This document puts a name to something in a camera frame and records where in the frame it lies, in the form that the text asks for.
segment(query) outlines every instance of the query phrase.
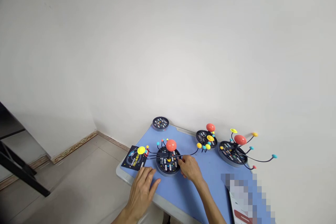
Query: red sphere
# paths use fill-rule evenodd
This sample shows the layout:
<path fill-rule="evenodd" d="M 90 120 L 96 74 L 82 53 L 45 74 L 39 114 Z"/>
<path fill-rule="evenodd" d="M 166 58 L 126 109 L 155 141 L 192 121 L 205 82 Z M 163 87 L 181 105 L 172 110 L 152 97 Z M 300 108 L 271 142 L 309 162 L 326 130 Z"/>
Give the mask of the red sphere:
<path fill-rule="evenodd" d="M 246 144 L 246 138 L 245 137 L 243 137 L 242 135 L 236 135 L 235 137 L 234 137 L 234 140 L 236 141 L 236 143 L 237 144 L 239 144 L 239 145 L 244 145 L 244 144 Z"/>
<path fill-rule="evenodd" d="M 176 142 L 173 139 L 169 139 L 166 143 L 166 148 L 170 152 L 173 152 L 174 150 L 176 150 Z"/>
<path fill-rule="evenodd" d="M 216 127 L 213 124 L 207 124 L 206 128 L 210 132 L 215 131 L 215 129 L 216 129 Z"/>

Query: baseboard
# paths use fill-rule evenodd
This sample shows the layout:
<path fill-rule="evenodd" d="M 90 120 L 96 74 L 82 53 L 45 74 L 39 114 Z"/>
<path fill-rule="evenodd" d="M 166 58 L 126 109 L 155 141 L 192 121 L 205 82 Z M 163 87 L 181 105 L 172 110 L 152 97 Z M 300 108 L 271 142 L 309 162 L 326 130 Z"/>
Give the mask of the baseboard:
<path fill-rule="evenodd" d="M 94 138 L 96 135 L 98 135 L 98 131 L 92 132 L 90 135 L 88 135 L 87 137 L 83 138 L 78 143 L 76 143 L 73 146 L 71 146 L 69 149 L 63 151 L 58 156 L 54 157 L 51 161 L 54 164 L 58 163 L 63 158 L 65 158 L 66 156 L 68 156 L 70 153 L 72 153 L 73 151 L 75 151 L 76 149 L 78 149 L 79 147 L 81 147 L 83 144 L 85 144 L 87 141 L 89 141 L 90 139 Z"/>
<path fill-rule="evenodd" d="M 36 169 L 43 165 L 44 163 L 48 162 L 50 159 L 47 156 L 40 157 L 36 161 L 32 162 L 29 164 L 29 166 L 33 169 Z M 4 189 L 5 187 L 9 186 L 10 184 L 14 183 L 16 180 L 19 178 L 16 177 L 15 175 L 11 175 L 8 178 L 5 178 L 0 182 L 0 191 Z"/>
<path fill-rule="evenodd" d="M 101 133 L 100 131 L 98 131 L 98 135 L 101 136 L 102 138 L 106 139 L 107 141 L 110 141 L 111 143 L 117 145 L 118 147 L 124 149 L 125 151 L 129 151 L 129 148 L 119 142 L 117 142 L 116 140 L 114 140 L 113 138 L 105 135 L 104 133 Z"/>

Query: black metal frame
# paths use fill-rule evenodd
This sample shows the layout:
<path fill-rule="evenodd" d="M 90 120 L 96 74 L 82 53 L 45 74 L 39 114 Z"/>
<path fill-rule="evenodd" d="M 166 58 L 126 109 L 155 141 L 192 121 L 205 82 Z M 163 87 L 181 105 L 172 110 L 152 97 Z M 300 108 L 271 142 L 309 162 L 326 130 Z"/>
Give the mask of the black metal frame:
<path fill-rule="evenodd" d="M 34 175 L 36 171 L 27 165 L 18 155 L 16 155 L 0 139 L 0 165 L 5 167 L 19 179 L 41 193 L 44 197 L 50 194 L 45 187 L 36 181 Z"/>

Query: black card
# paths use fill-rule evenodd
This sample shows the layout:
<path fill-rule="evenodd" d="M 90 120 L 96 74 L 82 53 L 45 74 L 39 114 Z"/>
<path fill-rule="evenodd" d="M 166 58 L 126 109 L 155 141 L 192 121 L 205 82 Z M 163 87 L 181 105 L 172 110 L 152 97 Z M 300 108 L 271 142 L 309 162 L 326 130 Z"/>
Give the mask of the black card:
<path fill-rule="evenodd" d="M 132 170 L 140 170 L 142 166 L 145 166 L 146 160 L 146 157 L 138 154 L 138 146 L 132 145 L 121 166 Z"/>

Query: yellow ring planet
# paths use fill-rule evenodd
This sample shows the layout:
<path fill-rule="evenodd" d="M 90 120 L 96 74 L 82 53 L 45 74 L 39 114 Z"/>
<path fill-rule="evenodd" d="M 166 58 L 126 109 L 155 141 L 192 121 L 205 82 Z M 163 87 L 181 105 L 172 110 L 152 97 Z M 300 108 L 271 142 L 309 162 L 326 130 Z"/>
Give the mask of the yellow ring planet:
<path fill-rule="evenodd" d="M 207 136 L 207 139 L 208 139 L 210 142 L 212 142 L 212 141 L 214 140 L 214 138 L 213 138 L 212 136 L 210 136 L 210 135 Z"/>

